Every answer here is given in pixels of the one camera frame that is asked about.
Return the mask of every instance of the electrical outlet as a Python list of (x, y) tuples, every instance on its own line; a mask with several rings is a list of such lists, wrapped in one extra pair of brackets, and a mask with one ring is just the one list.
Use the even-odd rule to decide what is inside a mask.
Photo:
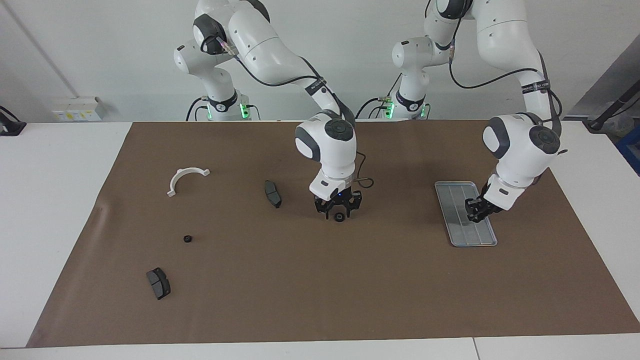
[(102, 121), (106, 115), (104, 107), (95, 97), (79, 97), (78, 99), (58, 99), (53, 113), (59, 121)]

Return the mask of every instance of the black joint cap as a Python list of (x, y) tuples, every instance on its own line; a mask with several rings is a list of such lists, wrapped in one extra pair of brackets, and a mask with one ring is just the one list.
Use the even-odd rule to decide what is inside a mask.
[(342, 119), (333, 119), (327, 122), (324, 131), (330, 138), (343, 142), (353, 139), (355, 134), (353, 126), (347, 120)]
[(151, 284), (151, 288), (154, 290), (158, 300), (161, 300), (171, 293), (171, 285), (169, 285), (169, 280), (166, 278), (166, 275), (161, 268), (156, 268), (147, 272), (147, 279), (149, 280), (149, 284)]
[(534, 126), (529, 131), (531, 142), (545, 154), (553, 155), (560, 149), (560, 137), (544, 126)]

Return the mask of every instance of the brown paper mat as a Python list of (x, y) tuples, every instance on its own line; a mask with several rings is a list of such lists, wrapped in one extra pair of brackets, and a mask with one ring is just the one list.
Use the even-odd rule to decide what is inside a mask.
[[(451, 246), (434, 183), (484, 184), (485, 124), (360, 124), (376, 186), (342, 224), (315, 213), (296, 124), (134, 124), (28, 346), (640, 332), (551, 172), (492, 218), (497, 247)], [(185, 167), (211, 175), (168, 198)]]

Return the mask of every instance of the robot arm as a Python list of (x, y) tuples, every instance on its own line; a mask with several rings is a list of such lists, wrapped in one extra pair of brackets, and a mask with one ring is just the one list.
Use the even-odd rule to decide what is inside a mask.
[(328, 203), (343, 192), (350, 194), (356, 158), (355, 118), (313, 66), (282, 42), (264, 6), (257, 0), (200, 0), (194, 34), (202, 51), (232, 55), (259, 83), (295, 84), (313, 98), (322, 110), (300, 124), (295, 134), (302, 155), (322, 165), (309, 190)]
[(227, 54), (204, 54), (195, 40), (180, 45), (173, 52), (173, 60), (181, 71), (202, 80), (207, 90), (207, 107), (214, 121), (247, 120), (250, 116), (246, 108), (247, 96), (234, 88), (231, 74), (217, 67), (231, 58)]
[[(526, 113), (491, 119), (483, 140), (498, 159), (481, 196), (467, 201), (468, 217), (480, 222), (509, 210), (559, 154), (561, 125), (553, 106), (544, 61), (529, 35), (524, 0), (433, 0), (425, 20), (427, 37), (396, 44), (394, 63), (404, 78), (394, 99), (394, 117), (415, 118), (424, 102), (423, 68), (451, 63), (454, 34), (462, 18), (477, 21), (478, 49), (489, 65), (517, 76)], [(552, 123), (552, 129), (545, 127)]]

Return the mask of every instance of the white plastic bracket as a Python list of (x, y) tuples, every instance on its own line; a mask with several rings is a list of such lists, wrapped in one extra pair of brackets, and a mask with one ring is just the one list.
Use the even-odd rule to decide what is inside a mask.
[(200, 174), (202, 176), (209, 176), (209, 174), (211, 174), (211, 171), (209, 171), (209, 169), (202, 170), (201, 168), (196, 167), (179, 169), (178, 172), (174, 175), (173, 179), (171, 179), (170, 190), (168, 193), (166, 193), (167, 195), (169, 195), (169, 197), (175, 196), (175, 185), (178, 183), (178, 180), (180, 180), (181, 177), (188, 174)]

